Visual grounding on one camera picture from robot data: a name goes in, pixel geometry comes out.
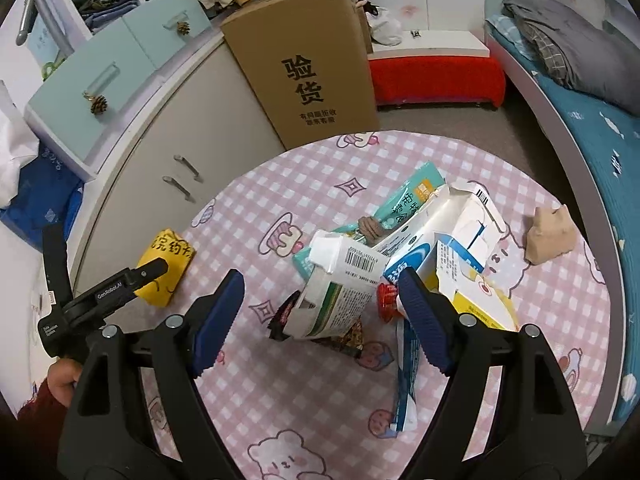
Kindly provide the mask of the person's left hand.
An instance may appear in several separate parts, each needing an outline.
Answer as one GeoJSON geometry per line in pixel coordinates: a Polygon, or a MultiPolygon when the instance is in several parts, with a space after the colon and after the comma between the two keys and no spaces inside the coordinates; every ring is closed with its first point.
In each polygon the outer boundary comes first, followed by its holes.
{"type": "Polygon", "coordinates": [[[73,359],[58,359],[50,365],[47,374],[48,388],[55,400],[66,408],[72,404],[76,385],[82,373],[82,365],[73,359]]]}

